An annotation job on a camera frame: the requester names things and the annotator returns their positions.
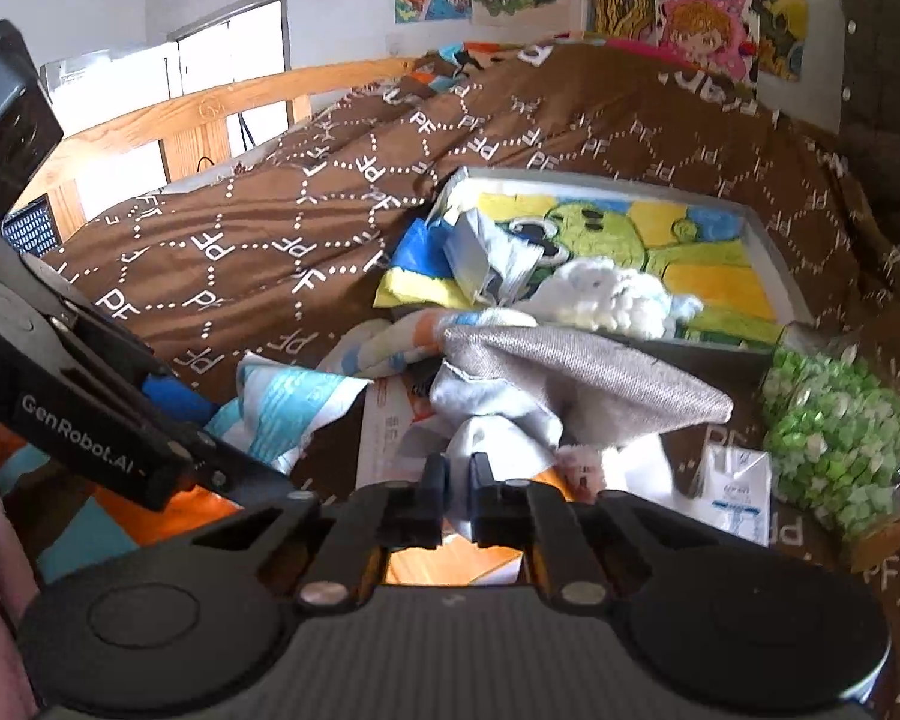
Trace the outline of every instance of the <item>gray cloth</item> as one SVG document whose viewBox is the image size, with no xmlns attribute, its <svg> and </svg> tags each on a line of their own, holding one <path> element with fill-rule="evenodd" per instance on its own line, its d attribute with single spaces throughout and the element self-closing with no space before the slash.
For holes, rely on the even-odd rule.
<svg viewBox="0 0 900 720">
<path fill-rule="evenodd" d="M 444 334 L 443 352 L 468 376 L 504 379 L 528 394 L 582 445 L 722 424 L 733 410 L 730 396 L 690 374 L 570 328 L 455 326 Z"/>
<path fill-rule="evenodd" d="M 509 306 L 530 281 L 543 247 L 504 232 L 479 208 L 471 208 L 457 219 L 443 253 L 467 300 Z"/>
</svg>

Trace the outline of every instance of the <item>wooden bed rail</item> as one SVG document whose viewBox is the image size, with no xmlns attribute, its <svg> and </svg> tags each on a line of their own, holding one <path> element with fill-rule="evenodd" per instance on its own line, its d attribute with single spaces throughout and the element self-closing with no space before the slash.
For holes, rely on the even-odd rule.
<svg viewBox="0 0 900 720">
<path fill-rule="evenodd" d="M 13 207 L 20 208 L 46 194 L 60 238 L 66 240 L 86 222 L 76 178 L 91 162 L 159 141 L 167 180 L 176 181 L 196 173 L 202 156 L 215 163 L 230 158 L 227 116 L 285 101 L 290 121 L 299 122 L 310 115 L 310 95 L 403 76 L 413 68 L 414 61 L 392 57 L 290 70 L 124 114 L 65 138 Z"/>
</svg>

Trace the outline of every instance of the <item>metal screw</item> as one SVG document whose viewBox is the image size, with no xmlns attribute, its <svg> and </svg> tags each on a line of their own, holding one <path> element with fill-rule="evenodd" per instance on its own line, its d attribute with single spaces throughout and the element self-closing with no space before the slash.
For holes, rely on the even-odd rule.
<svg viewBox="0 0 900 720">
<path fill-rule="evenodd" d="M 560 598 L 575 607 L 595 607 L 604 603 L 607 591 L 592 581 L 572 581 L 562 586 Z"/>
<path fill-rule="evenodd" d="M 180 442 L 167 442 L 167 448 L 170 452 L 173 452 L 178 458 L 183 458 L 186 461 L 192 461 L 194 459 L 193 455 L 191 455 L 187 448 Z"/>
<path fill-rule="evenodd" d="M 350 593 L 338 581 L 311 581 L 300 589 L 299 598 L 311 607 L 336 607 L 342 604 Z"/>
</svg>

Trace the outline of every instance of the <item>towel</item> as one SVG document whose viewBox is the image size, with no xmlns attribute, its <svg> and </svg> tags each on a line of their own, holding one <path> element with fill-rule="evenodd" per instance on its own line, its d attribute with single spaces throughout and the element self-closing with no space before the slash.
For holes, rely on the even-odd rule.
<svg viewBox="0 0 900 720">
<path fill-rule="evenodd" d="M 317 368 L 365 379 L 402 373 L 414 362 L 439 355 L 444 333 L 456 325 L 535 327 L 536 319 L 506 308 L 466 312 L 428 308 L 393 324 L 386 319 L 370 319 L 346 333 Z"/>
<path fill-rule="evenodd" d="M 446 360 L 471 379 L 503 379 L 560 419 L 579 445 L 624 445 L 730 419 L 730 396 L 609 338 L 557 326 L 451 327 Z M 431 392 L 434 408 L 439 393 Z"/>
</svg>

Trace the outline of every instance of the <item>brown comforter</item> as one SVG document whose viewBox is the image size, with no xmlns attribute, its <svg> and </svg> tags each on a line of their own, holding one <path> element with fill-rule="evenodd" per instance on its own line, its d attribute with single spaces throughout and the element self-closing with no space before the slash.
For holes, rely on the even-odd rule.
<svg viewBox="0 0 900 720">
<path fill-rule="evenodd" d="M 128 200 L 47 259 L 223 402 L 245 352 L 312 365 L 372 316 L 386 252 L 457 167 L 616 176 L 754 208 L 821 330 L 858 330 L 866 353 L 900 378 L 900 256 L 820 133 L 655 59 L 588 45 L 547 51 L 482 57 L 487 69 L 443 94 L 424 74 L 454 68 L 424 57 L 423 74 L 351 93 L 252 170 L 183 196 Z M 750 393 L 734 394 L 731 426 L 757 445 Z M 317 436 L 293 471 L 299 484 L 310 479 L 324 496 L 352 490 L 357 411 Z M 668 440 L 680 475 L 693 472 L 702 439 L 698 430 Z M 31 490 L 58 521 L 45 528 L 60 527 L 86 493 L 60 474 L 43 481 Z M 810 517 L 784 507 L 773 540 L 836 560 Z M 865 578 L 895 642 L 876 710 L 900 720 L 900 554 Z"/>
</svg>

